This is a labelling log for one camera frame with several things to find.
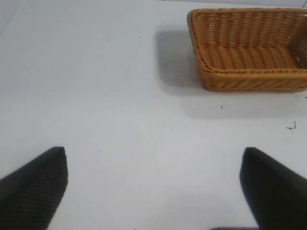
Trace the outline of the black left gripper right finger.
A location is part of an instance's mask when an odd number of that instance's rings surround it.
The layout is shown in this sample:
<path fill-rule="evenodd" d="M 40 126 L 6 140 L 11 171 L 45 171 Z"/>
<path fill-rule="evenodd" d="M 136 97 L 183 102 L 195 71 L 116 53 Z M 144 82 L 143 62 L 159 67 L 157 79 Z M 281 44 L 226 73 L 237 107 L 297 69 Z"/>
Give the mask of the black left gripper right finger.
<path fill-rule="evenodd" d="M 307 228 L 307 181 L 255 147 L 245 149 L 240 183 L 261 230 Z"/>

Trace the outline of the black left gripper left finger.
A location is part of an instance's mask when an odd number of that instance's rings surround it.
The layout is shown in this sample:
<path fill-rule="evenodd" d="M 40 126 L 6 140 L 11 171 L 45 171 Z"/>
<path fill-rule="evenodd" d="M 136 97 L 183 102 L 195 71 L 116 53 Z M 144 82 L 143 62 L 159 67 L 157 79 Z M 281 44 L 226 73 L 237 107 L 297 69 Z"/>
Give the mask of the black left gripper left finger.
<path fill-rule="evenodd" d="M 0 228 L 46 230 L 68 185 L 64 147 L 52 147 L 0 181 Z"/>

